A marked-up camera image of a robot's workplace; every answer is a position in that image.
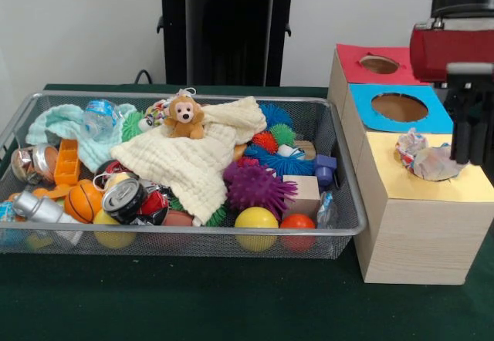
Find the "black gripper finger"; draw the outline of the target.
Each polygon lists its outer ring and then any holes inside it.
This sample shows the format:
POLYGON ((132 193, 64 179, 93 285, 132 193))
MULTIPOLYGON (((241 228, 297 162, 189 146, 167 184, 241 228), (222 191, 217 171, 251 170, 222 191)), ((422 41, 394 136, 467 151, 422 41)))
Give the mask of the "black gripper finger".
POLYGON ((453 133, 452 159, 458 164, 469 162, 470 124, 468 119, 469 98, 466 89, 455 91, 455 125, 453 133))
POLYGON ((486 141, 489 130, 489 89, 479 86, 475 91, 474 102, 469 110, 471 126, 470 162, 482 165, 486 155, 486 141))

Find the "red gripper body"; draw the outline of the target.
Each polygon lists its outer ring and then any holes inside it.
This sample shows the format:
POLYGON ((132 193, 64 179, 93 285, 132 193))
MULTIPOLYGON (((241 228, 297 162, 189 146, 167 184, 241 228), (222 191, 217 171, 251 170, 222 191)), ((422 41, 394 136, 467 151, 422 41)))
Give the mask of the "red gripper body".
POLYGON ((414 77, 446 83, 452 76, 493 75, 493 24, 432 23, 414 26, 410 39, 414 77))

